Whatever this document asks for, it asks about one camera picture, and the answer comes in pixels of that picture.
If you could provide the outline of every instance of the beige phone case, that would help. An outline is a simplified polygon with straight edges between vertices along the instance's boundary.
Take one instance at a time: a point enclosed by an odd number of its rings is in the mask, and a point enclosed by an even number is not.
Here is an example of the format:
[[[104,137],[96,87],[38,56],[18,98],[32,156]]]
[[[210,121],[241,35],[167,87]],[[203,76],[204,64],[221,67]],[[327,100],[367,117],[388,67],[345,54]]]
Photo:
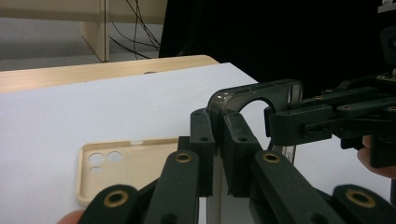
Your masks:
[[[88,206],[102,189],[116,184],[142,189],[161,175],[177,142],[177,138],[164,138],[84,145],[78,158],[78,202]]]

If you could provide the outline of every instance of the white table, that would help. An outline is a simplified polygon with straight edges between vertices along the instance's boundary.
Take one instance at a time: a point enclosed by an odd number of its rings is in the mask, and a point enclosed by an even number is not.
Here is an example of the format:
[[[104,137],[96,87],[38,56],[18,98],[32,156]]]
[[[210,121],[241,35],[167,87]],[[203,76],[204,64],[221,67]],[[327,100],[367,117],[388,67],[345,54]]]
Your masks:
[[[190,135],[190,113],[206,107],[215,91],[255,82],[222,63],[1,93],[0,223],[55,223],[81,208],[75,186],[84,144]],[[264,147],[265,107],[253,102],[242,110]],[[298,146],[295,165],[329,194],[357,184],[389,197],[390,180],[365,170],[356,150],[340,149],[337,138]],[[249,223],[245,216],[223,223]]]

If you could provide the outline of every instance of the gray floor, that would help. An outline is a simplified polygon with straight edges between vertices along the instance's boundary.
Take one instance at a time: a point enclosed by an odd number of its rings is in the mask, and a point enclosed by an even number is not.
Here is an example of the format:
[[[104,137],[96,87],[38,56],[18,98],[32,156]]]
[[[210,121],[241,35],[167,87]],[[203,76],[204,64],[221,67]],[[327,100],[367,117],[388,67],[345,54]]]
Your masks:
[[[133,44],[129,39],[152,45],[140,24],[110,23],[110,37],[148,58],[158,58],[158,48]],[[161,42],[162,25],[146,25]],[[145,59],[110,40],[110,61]],[[79,21],[43,21],[0,18],[0,71],[101,63],[80,32]]]

